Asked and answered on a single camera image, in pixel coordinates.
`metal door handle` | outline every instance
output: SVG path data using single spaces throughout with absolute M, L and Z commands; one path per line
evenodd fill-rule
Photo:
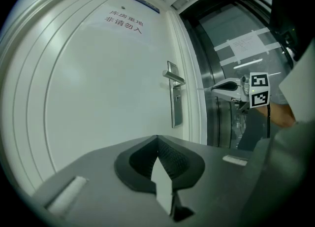
M 174 73 L 169 72 L 168 70 L 163 70 L 163 76 L 177 82 L 177 83 L 175 83 L 174 88 L 182 86 L 186 83 L 184 78 L 182 78 L 178 75 L 175 75 Z

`black cable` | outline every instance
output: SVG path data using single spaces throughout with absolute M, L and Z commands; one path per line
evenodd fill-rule
M 270 104 L 267 105 L 267 138 L 270 138 Z

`white door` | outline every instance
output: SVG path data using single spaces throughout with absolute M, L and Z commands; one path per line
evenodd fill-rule
M 52 8 L 17 48 L 2 89 L 3 143 L 20 186 L 31 194 L 99 148 L 154 134 L 183 138 L 171 126 L 167 61 L 177 64 L 163 11 L 134 0 Z

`glass panel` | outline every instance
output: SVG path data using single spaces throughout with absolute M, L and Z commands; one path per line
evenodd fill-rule
M 248 10 L 237 4 L 229 4 L 212 12 L 200 20 L 201 26 L 209 36 L 213 46 L 219 46 L 239 36 L 252 31 L 264 29 L 265 26 Z M 277 47 L 277 41 L 270 32 L 258 35 L 262 43 L 273 44 L 276 48 L 267 52 L 242 59 L 240 62 L 222 63 L 223 60 L 234 57 L 230 46 L 217 50 L 217 55 L 225 75 L 225 78 L 241 78 L 250 72 L 269 73 L 271 85 L 271 101 L 285 104 L 286 100 L 279 89 L 279 84 L 290 72 L 290 66 L 281 47 Z M 249 110 L 247 115 L 241 115 L 237 106 L 233 103 L 231 107 L 232 137 L 231 147 L 244 150 L 253 150 L 256 142 L 266 137 L 267 119 L 255 109 Z M 271 136 L 279 128 L 271 125 Z

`blue sign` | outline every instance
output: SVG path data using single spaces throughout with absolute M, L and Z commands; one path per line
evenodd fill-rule
M 149 2 L 146 2 L 145 0 L 135 0 L 135 1 L 138 1 L 141 4 L 144 4 L 147 7 L 151 8 L 152 10 L 154 10 L 155 12 L 159 13 L 159 9 L 157 7 L 155 7 L 154 5 L 150 4 Z

